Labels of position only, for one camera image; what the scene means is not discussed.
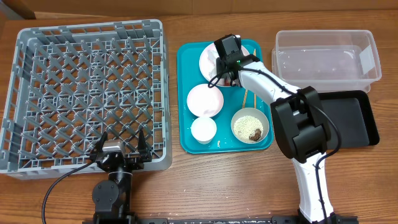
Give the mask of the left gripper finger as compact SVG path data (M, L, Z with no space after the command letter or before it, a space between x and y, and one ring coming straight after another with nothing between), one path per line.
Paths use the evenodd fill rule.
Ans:
M147 144L146 144L146 137L144 135L143 129L139 130L137 151L139 152L139 154L147 154L148 153L148 148L147 148Z
M97 155L98 153L103 152L103 146L107 140L108 140L108 134L105 131L100 137L100 139L96 142L93 148L93 154Z

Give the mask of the red snack wrapper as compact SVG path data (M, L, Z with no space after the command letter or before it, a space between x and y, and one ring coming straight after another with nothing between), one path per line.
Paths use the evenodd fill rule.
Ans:
M230 86L231 85L231 80L228 78L223 79L223 86Z

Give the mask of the grey metal bowl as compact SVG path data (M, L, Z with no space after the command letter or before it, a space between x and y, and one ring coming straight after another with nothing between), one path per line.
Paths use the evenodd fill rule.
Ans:
M244 141L238 139L238 138L236 137L236 135L234 134L234 132L233 132L233 124L234 124L234 122L235 122L238 118L243 117L243 116L253 116L253 117L259 119L260 122L262 123L263 129L264 129L264 130L263 130L262 136L261 136L260 140L258 140L258 142L244 142ZM235 136L239 141L241 141L241 142L243 142L243 143L245 143L245 144L260 143L261 141L265 140L265 138L266 138L267 135L269 134L270 122L269 122L268 118L266 117L266 115L265 115L262 111L260 111L260 110L258 110L258 109L255 109L255 108L243 108L243 109L240 109L239 111L237 111L237 112L234 114L234 116L233 116L233 118L232 118L232 120L231 120L231 130L232 130L234 136Z

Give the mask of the small white cup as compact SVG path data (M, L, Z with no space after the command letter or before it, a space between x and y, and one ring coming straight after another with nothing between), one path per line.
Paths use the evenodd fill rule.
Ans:
M199 117L191 125L192 136L200 144L208 144L214 138L217 126L213 119L209 117Z

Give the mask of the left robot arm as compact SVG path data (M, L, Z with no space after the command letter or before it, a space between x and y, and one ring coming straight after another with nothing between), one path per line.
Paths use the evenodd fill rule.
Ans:
M95 204L94 223L138 223L135 213L130 211L132 172L142 170L150 162L150 148L146 144L143 130L139 131L136 157L126 157L124 143L109 141L103 133L90 155L97 166L108 173L108 179L99 182L93 189Z

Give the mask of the white rice pile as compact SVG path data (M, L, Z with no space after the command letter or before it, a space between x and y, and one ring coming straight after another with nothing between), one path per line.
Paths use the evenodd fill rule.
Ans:
M259 119L253 116L243 116L238 118L233 124L233 132L236 137L244 142L253 142L249 140L249 136L255 129L263 132L263 125Z

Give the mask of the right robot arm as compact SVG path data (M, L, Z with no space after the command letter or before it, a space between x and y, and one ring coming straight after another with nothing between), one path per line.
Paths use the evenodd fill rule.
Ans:
M331 155L327 151L331 132L338 128L323 111L318 92L286 83L252 54L218 57L216 72L210 86L224 78L270 106L277 145L294 165L302 221L331 223L334 210L328 198L325 159Z

